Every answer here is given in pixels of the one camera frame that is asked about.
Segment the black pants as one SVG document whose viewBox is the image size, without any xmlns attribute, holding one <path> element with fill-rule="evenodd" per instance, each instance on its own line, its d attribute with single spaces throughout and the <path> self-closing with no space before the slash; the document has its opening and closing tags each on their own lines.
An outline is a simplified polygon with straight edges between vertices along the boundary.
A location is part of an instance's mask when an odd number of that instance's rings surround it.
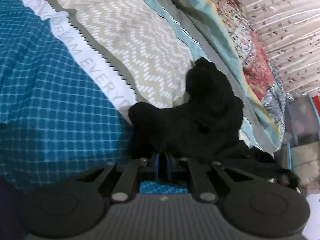
<svg viewBox="0 0 320 240">
<path fill-rule="evenodd" d="M 185 80 L 188 101 L 171 108 L 138 102 L 130 107 L 133 133 L 128 154 L 133 159 L 169 154 L 201 163 L 215 161 L 264 179 L 285 179 L 296 189 L 298 177 L 267 152 L 239 138 L 244 103 L 223 72 L 205 58 L 195 61 Z"/>
</svg>

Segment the striped patterned bed comforter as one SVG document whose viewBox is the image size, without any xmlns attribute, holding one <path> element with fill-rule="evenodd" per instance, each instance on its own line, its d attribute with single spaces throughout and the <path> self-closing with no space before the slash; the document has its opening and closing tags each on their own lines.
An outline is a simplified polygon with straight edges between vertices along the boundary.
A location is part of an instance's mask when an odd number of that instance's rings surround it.
<svg viewBox="0 0 320 240">
<path fill-rule="evenodd" d="M 28 192 L 126 165 L 130 107 L 187 102 L 200 58 L 244 103 L 239 138 L 278 150 L 193 20 L 187 0 L 1 0 L 1 177 Z"/>
</svg>

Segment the beige leaf pattern curtain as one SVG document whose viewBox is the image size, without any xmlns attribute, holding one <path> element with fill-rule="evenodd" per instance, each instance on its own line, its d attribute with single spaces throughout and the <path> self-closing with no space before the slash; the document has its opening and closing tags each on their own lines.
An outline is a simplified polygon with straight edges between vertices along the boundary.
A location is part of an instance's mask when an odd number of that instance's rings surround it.
<svg viewBox="0 0 320 240">
<path fill-rule="evenodd" d="M 284 89 L 319 95 L 319 0 L 239 0 Z"/>
</svg>

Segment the red floral patchwork quilt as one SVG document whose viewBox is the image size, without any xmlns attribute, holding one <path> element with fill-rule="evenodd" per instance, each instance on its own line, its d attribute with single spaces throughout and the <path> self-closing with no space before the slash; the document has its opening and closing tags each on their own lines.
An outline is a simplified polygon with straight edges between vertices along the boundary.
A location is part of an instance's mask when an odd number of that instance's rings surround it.
<svg viewBox="0 0 320 240">
<path fill-rule="evenodd" d="M 285 93 L 239 0 L 187 0 L 191 16 L 216 49 L 245 96 L 271 144 L 285 132 Z"/>
</svg>

